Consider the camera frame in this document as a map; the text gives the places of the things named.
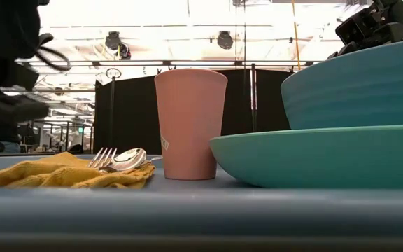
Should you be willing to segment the black ceiling lamp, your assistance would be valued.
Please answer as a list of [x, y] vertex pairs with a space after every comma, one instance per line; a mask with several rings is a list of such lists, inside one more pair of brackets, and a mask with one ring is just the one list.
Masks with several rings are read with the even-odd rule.
[[118, 31], [110, 31], [105, 39], [105, 46], [111, 50], [117, 50], [120, 44], [120, 33]]
[[219, 31], [217, 37], [217, 44], [220, 48], [224, 50], [230, 50], [233, 46], [233, 39], [230, 31]]

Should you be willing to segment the teal green plate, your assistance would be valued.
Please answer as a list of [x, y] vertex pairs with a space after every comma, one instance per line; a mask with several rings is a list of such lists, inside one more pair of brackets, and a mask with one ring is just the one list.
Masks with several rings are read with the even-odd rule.
[[217, 163], [263, 188], [403, 189], [403, 125], [219, 136]]

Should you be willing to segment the spoon with orange handle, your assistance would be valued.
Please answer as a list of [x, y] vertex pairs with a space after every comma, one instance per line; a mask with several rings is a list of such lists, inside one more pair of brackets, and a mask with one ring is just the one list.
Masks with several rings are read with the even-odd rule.
[[116, 155], [116, 150], [108, 154], [97, 169], [101, 172], [123, 172], [129, 169], [135, 169], [146, 161], [147, 153], [142, 148], [133, 148]]

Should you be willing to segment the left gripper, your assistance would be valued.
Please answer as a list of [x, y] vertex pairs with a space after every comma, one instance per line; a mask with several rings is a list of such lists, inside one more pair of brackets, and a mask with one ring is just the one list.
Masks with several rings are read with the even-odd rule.
[[[17, 64], [39, 47], [39, 0], [0, 0], [0, 87], [32, 89], [38, 74]], [[17, 124], [47, 116], [49, 106], [24, 95], [0, 94], [0, 123]]]

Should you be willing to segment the pink cup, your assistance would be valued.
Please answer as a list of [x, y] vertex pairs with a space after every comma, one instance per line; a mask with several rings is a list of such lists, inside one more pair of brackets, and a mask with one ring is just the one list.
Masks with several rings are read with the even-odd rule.
[[206, 180], [217, 163], [209, 141], [218, 137], [228, 79], [207, 69], [177, 69], [154, 78], [164, 176]]

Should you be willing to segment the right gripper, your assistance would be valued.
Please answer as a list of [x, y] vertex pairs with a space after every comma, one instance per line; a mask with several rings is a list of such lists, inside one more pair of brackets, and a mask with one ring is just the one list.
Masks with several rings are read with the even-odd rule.
[[[365, 9], [363, 24], [367, 33], [362, 40], [362, 48], [403, 41], [403, 0], [373, 0]], [[332, 53], [328, 59], [356, 50], [358, 44], [352, 41], [340, 51]]]

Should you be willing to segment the fork with orange handle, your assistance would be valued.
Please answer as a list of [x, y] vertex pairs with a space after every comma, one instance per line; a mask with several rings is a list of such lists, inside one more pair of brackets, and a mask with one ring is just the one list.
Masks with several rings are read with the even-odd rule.
[[117, 153], [116, 148], [101, 148], [93, 159], [88, 164], [88, 167], [99, 169], [102, 167], [107, 167], [113, 161], [115, 154]]

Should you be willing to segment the black partition screen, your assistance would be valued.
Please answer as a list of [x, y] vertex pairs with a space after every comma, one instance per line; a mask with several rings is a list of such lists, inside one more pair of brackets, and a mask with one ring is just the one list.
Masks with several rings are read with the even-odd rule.
[[[222, 134], [243, 134], [289, 129], [281, 83], [287, 71], [258, 69], [255, 77], [245, 70], [224, 70], [228, 79], [222, 119]], [[117, 148], [119, 152], [144, 148], [159, 154], [160, 129], [154, 78], [143, 77], [115, 82], [113, 146], [108, 143], [110, 86], [98, 84], [95, 92], [93, 150]]]

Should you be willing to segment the blue bowl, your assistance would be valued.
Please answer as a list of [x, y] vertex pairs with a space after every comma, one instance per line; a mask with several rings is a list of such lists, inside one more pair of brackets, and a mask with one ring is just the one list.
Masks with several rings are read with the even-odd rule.
[[281, 95], [292, 129], [403, 125], [403, 42], [314, 64]]

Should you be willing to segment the yellow cloth napkin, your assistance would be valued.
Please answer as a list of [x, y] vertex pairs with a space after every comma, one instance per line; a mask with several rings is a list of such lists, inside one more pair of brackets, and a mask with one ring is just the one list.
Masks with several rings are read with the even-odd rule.
[[89, 168], [88, 160], [60, 153], [26, 160], [0, 170], [0, 187], [142, 188], [153, 176], [150, 162], [136, 169], [104, 173]]

